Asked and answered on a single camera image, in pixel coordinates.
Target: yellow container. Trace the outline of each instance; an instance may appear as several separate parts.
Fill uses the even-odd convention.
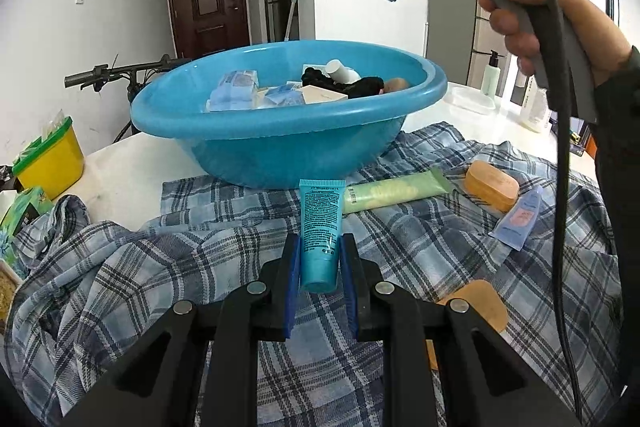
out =
[[[42,187],[53,200],[80,179],[84,156],[72,124],[66,117],[44,142],[39,137],[20,155],[13,172],[24,188]]]

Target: black sleeve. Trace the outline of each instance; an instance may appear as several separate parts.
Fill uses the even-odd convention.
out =
[[[595,89],[596,175],[613,228],[622,284],[620,370],[640,367],[640,54]]]

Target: bicycle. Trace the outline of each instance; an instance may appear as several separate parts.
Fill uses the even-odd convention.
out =
[[[100,92],[108,82],[115,82],[121,78],[129,80],[127,86],[127,99],[129,104],[133,102],[140,91],[144,89],[151,78],[158,73],[166,73],[175,68],[179,68],[191,62],[190,58],[169,58],[168,54],[164,54],[159,62],[148,62],[146,64],[133,64],[131,66],[121,66],[119,68],[109,67],[108,64],[96,66],[92,71],[84,71],[82,73],[71,74],[65,77],[65,88],[80,86],[80,89],[93,86],[95,92]],[[138,81],[138,73],[145,71],[143,82]],[[125,133],[131,128],[131,134],[137,134],[140,131],[136,129],[132,121],[126,124],[124,129],[118,133],[113,143],[119,142]]]

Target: blue soap package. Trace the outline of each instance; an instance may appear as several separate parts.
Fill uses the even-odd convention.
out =
[[[289,105],[305,105],[305,97],[298,89],[300,82],[287,82],[282,86],[270,87],[265,93],[259,108],[287,107]]]
[[[205,112],[253,109],[257,93],[257,71],[229,71],[222,77],[218,87],[211,91]]]

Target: tissue box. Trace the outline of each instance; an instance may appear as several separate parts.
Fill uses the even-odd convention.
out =
[[[253,109],[258,92],[258,73],[253,70],[231,71],[211,91],[206,111]]]

